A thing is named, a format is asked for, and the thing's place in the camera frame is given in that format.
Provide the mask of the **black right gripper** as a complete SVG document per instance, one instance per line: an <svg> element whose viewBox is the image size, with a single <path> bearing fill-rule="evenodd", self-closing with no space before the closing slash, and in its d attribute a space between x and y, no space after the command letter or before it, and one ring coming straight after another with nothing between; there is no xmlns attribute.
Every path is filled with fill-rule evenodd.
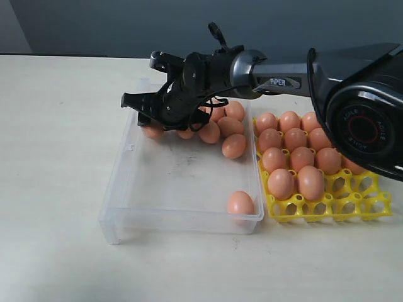
<svg viewBox="0 0 403 302"><path fill-rule="evenodd" d="M121 107L138 111L138 126L197 131L207 124L207 119L200 117L203 104L213 108L213 98L219 96L219 103L226 102L242 87L231 83L230 69L243 51L238 45L207 55L193 52L184 58L182 76L166 81L157 92L123 93Z"/></svg>

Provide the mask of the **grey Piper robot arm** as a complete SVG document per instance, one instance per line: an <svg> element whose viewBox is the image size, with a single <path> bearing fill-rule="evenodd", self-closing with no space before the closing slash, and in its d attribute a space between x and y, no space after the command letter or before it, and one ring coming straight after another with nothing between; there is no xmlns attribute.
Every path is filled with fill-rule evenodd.
<svg viewBox="0 0 403 302"><path fill-rule="evenodd" d="M349 160L402 180L402 45L379 43L299 57L270 58L243 46L186 58L153 52L151 68L167 75L157 92L125 93L121 106L140 125L198 131L212 98L256 99L289 94L310 98L317 121Z"/></svg>

